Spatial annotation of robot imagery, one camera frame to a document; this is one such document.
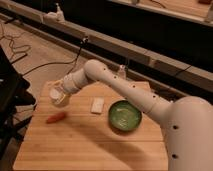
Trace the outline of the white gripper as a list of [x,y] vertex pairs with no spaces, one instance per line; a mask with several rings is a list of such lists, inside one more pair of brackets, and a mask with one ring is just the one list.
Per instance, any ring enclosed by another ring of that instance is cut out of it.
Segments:
[[75,94],[79,91],[79,88],[74,83],[74,80],[72,78],[72,74],[66,75],[63,79],[56,80],[56,81],[50,81],[48,82],[48,86],[57,86],[61,85],[66,93],[63,94],[62,102],[63,103],[69,103],[70,94]]

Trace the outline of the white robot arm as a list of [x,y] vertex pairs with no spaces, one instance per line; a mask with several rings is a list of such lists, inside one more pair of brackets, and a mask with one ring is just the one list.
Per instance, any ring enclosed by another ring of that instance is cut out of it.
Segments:
[[52,103],[65,106],[73,94],[96,81],[112,88],[160,125],[165,135],[168,171],[213,171],[212,104],[196,96],[168,101],[113,74],[95,59],[53,83]]

